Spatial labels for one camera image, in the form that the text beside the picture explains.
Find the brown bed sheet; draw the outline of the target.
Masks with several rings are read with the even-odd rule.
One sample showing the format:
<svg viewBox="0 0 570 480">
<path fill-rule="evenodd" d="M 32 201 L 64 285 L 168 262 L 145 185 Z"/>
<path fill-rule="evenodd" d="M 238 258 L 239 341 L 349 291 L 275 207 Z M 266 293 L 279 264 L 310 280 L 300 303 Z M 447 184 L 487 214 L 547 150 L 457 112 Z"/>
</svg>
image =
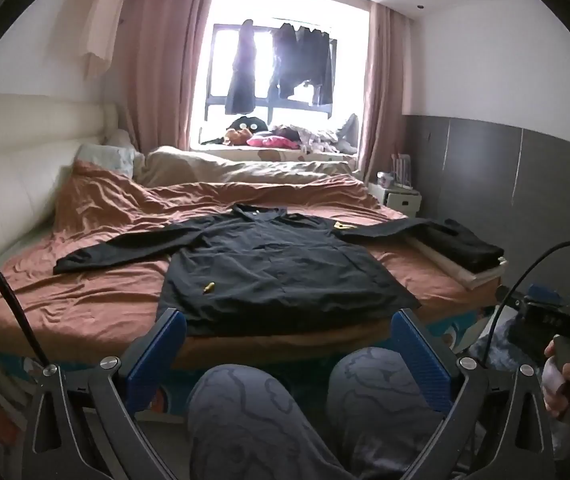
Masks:
<svg viewBox="0 0 570 480">
<path fill-rule="evenodd" d="M 58 193 L 53 233 L 10 258 L 2 271 L 48 357 L 93 364 L 108 354 L 120 354 L 154 324 L 169 259 L 104 272 L 54 275 L 56 260 L 128 231 L 227 212 L 236 203 L 284 206 L 291 212 L 363 226 L 402 218 L 380 206 L 364 184 L 351 177 L 305 184 L 199 182 L 145 188 L 120 174 L 76 162 Z M 494 303 L 500 278 L 467 289 L 402 238 L 364 245 L 419 300 L 418 317 L 428 324 Z M 189 336 L 174 367 L 196 370 L 223 362 L 319 358 L 377 344 L 388 337 L 388 327 L 380 320 L 301 335 Z M 0 353 L 34 356 L 2 298 Z"/>
</svg>

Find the hanging dark trousers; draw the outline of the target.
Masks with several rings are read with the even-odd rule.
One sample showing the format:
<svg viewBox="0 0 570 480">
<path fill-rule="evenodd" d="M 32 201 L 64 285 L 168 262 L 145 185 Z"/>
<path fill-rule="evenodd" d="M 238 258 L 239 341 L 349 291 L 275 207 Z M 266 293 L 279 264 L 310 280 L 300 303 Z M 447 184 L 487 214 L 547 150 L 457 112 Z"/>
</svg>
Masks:
<svg viewBox="0 0 570 480">
<path fill-rule="evenodd" d="M 256 107 L 256 43 L 253 20 L 245 20 L 238 32 L 233 75 L 225 101 L 225 114 L 248 114 Z"/>
</svg>

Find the person's patterned grey legs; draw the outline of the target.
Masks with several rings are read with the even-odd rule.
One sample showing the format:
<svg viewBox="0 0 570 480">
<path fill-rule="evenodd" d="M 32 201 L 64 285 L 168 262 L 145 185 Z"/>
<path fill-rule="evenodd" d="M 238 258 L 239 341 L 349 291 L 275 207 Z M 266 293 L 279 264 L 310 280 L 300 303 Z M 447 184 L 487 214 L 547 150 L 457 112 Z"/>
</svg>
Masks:
<svg viewBox="0 0 570 480">
<path fill-rule="evenodd" d="M 204 373 L 188 402 L 194 479 L 399 479 L 442 421 L 399 353 L 370 347 L 329 375 L 316 429 L 292 394 L 257 368 Z"/>
</svg>

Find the cream padded headboard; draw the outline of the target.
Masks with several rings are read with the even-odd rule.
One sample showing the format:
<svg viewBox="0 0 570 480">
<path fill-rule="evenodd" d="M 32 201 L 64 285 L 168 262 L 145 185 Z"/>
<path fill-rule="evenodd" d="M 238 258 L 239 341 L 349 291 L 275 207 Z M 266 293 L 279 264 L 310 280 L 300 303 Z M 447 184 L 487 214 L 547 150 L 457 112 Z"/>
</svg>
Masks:
<svg viewBox="0 0 570 480">
<path fill-rule="evenodd" d="M 0 255 L 50 218 L 80 146 L 117 125 L 114 104 L 0 94 Z"/>
</svg>

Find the pink curtain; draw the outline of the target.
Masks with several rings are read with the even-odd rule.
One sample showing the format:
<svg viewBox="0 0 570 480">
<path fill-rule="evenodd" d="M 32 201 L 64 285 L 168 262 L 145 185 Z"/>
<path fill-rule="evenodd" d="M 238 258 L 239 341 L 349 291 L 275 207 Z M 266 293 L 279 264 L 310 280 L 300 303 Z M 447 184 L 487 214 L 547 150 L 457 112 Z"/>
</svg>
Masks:
<svg viewBox="0 0 570 480">
<path fill-rule="evenodd" d="M 390 171 L 392 157 L 404 151 L 409 36 L 410 20 L 406 16 L 380 3 L 370 6 L 364 115 L 358 144 L 358 169 L 366 183 L 375 180 L 378 172 Z"/>
<path fill-rule="evenodd" d="M 143 153 L 189 148 L 202 40 L 212 0 L 125 0 L 121 83 L 128 131 Z"/>
</svg>

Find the white bedside table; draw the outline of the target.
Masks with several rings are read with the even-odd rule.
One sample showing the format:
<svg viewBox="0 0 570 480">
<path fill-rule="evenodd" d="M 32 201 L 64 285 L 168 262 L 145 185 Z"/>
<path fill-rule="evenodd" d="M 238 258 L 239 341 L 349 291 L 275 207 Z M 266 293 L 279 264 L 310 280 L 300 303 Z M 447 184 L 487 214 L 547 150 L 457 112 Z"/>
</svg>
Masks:
<svg viewBox="0 0 570 480">
<path fill-rule="evenodd" d="M 407 217 L 417 216 L 420 205 L 422 204 L 422 196 L 417 190 L 404 188 L 403 186 L 384 188 L 376 183 L 370 183 L 367 187 L 368 192 L 370 192 L 382 206 L 399 211 Z"/>
</svg>

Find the folded white cloth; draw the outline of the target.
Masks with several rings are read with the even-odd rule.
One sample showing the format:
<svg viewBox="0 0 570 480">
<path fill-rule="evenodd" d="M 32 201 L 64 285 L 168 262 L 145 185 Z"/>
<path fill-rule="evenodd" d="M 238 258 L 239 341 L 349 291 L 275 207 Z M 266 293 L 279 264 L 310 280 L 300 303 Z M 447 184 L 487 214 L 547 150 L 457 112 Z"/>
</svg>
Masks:
<svg viewBox="0 0 570 480">
<path fill-rule="evenodd" d="M 407 244 L 417 249 L 445 274 L 448 274 L 450 278 L 458 284 L 463 285 L 468 290 L 474 290 L 481 285 L 495 280 L 496 278 L 500 278 L 505 274 L 508 267 L 508 261 L 504 257 L 501 257 L 498 259 L 498 264 L 492 266 L 489 270 L 480 273 L 472 273 L 451 259 L 441 255 L 440 252 L 436 252 L 434 249 L 422 244 L 422 242 L 416 240 L 416 238 L 409 235 L 405 235 L 404 238 Z"/>
</svg>

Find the folded black clothes stack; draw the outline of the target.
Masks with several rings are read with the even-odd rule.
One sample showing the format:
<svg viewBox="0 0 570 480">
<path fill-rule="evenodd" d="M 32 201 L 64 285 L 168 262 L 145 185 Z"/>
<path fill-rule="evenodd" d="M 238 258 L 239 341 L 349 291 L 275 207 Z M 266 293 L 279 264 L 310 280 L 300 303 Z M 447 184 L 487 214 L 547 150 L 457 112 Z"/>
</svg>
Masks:
<svg viewBox="0 0 570 480">
<path fill-rule="evenodd" d="M 408 232 L 422 244 L 473 274 L 496 268 L 505 254 L 503 248 L 482 240 L 453 219 L 446 219 L 442 223 L 425 221 Z"/>
</svg>

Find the right pink curtain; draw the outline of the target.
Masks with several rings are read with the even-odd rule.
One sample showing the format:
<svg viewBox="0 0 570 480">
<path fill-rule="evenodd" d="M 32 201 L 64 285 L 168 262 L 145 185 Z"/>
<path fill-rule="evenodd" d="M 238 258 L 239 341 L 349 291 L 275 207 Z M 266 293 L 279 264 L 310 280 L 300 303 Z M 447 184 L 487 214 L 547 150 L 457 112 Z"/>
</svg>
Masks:
<svg viewBox="0 0 570 480">
<path fill-rule="evenodd" d="M 364 115 L 358 144 L 358 169 L 366 183 L 375 180 L 378 172 L 390 171 L 392 157 L 404 151 L 409 36 L 410 20 L 406 16 L 380 3 L 370 6 Z"/>
</svg>

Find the hanging dark shirt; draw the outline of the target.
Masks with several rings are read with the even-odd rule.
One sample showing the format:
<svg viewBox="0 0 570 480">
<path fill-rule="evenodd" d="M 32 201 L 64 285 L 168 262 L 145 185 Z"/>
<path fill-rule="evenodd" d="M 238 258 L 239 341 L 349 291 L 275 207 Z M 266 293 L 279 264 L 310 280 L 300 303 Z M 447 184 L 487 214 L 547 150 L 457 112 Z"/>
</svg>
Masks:
<svg viewBox="0 0 570 480">
<path fill-rule="evenodd" d="M 312 105 L 334 102 L 332 40 L 327 32 L 285 23 L 272 31 L 274 70 L 268 87 L 268 100 L 286 100 L 300 84 L 311 86 Z"/>
</svg>

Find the black plush toy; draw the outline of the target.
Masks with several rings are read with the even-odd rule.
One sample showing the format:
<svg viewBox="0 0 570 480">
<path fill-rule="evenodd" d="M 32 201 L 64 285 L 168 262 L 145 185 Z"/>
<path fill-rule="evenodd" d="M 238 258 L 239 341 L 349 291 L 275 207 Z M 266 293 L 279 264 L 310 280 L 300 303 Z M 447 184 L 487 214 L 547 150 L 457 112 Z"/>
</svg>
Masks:
<svg viewBox="0 0 570 480">
<path fill-rule="evenodd" d="M 242 115 L 234 120 L 227 129 L 242 131 L 247 129 L 252 134 L 268 131 L 268 124 L 259 117 Z"/>
</svg>

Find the black long-sleeve shirt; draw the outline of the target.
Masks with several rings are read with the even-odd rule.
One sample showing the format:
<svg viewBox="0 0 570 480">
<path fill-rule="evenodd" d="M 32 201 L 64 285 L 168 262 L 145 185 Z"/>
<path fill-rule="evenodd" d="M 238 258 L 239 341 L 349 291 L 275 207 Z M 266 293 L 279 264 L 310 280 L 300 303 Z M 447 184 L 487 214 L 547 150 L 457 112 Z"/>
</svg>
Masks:
<svg viewBox="0 0 570 480">
<path fill-rule="evenodd" d="M 59 259 L 57 274 L 170 259 L 157 312 L 189 335 L 253 337 L 334 330 L 416 309 L 418 299 L 366 248 L 422 222 L 358 226 L 236 204 L 229 212 L 126 233 Z"/>
</svg>

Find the left pink curtain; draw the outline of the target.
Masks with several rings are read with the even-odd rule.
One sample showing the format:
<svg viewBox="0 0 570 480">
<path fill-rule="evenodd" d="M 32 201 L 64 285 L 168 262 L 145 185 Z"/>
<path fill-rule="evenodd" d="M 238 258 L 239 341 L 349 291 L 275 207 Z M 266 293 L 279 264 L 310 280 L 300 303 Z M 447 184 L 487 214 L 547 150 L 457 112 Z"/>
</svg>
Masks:
<svg viewBox="0 0 570 480">
<path fill-rule="evenodd" d="M 128 131 L 143 153 L 189 148 L 202 40 L 212 0 L 125 0 L 121 83 Z"/>
</svg>

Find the pale green pillow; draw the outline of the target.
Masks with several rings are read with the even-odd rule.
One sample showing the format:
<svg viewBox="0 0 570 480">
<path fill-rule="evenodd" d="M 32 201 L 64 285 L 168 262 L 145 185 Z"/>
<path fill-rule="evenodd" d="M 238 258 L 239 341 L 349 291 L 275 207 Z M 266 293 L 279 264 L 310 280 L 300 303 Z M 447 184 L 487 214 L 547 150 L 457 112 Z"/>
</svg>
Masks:
<svg viewBox="0 0 570 480">
<path fill-rule="evenodd" d="M 76 160 L 134 179 L 143 169 L 145 156 L 136 150 L 127 131 L 117 129 L 108 133 L 102 144 L 82 144 Z"/>
</svg>

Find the beige duvet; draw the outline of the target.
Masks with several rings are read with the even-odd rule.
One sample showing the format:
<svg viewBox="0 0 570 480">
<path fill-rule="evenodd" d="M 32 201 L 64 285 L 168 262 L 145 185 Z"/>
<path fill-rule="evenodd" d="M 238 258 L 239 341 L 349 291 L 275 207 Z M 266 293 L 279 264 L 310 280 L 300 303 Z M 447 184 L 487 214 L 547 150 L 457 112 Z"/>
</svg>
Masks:
<svg viewBox="0 0 570 480">
<path fill-rule="evenodd" d="M 134 170 L 134 181 L 148 188 L 186 183 L 271 183 L 306 184 L 329 177 L 354 177 L 352 157 L 322 157 L 320 154 L 294 155 L 259 148 L 258 158 L 230 160 L 207 152 L 181 151 L 162 146 L 145 156 Z"/>
</svg>

